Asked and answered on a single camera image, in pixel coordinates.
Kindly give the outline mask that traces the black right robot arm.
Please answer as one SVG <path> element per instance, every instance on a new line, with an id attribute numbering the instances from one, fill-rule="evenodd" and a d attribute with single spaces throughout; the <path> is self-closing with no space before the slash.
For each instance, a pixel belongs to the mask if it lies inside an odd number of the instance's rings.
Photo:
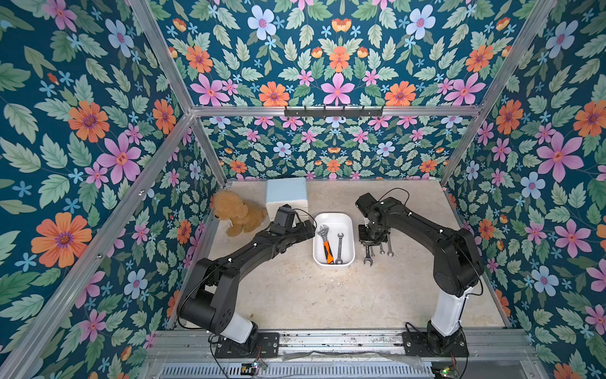
<path id="1" fill-rule="evenodd" d="M 377 200 L 367 193 L 358 198 L 356 207 L 367 219 L 359 228 L 362 244 L 379 246 L 395 229 L 433 255 L 432 276 L 440 294 L 428 331 L 444 339 L 457 334 L 466 299 L 484 272 L 473 235 L 464 228 L 436 224 L 393 197 Z"/>

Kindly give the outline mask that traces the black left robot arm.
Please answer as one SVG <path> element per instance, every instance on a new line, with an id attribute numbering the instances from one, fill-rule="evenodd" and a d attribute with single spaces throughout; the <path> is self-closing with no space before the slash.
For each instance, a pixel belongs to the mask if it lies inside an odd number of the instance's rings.
<path id="1" fill-rule="evenodd" d="M 253 338 L 255 324 L 236 312 L 240 282 L 255 268 L 315 235 L 312 221 L 290 227 L 272 223 L 242 248 L 216 260 L 200 259 L 182 293 L 177 315 L 237 344 Z"/>

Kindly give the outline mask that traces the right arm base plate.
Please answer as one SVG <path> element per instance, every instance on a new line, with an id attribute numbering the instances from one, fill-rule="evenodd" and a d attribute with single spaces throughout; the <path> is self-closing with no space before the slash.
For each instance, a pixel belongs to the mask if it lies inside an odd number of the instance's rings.
<path id="1" fill-rule="evenodd" d="M 429 358 L 468 358 L 470 353 L 463 331 L 444 337 L 438 332 L 408 332 L 402 333 L 405 353 L 410 356 Z"/>

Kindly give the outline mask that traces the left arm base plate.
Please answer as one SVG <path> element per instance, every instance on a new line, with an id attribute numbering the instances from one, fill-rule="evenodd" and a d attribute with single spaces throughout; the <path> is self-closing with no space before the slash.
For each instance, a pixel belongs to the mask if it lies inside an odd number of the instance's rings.
<path id="1" fill-rule="evenodd" d="M 221 337 L 216 344 L 216 358 L 275 358 L 279 355 L 279 333 L 253 333 L 243 344 Z"/>

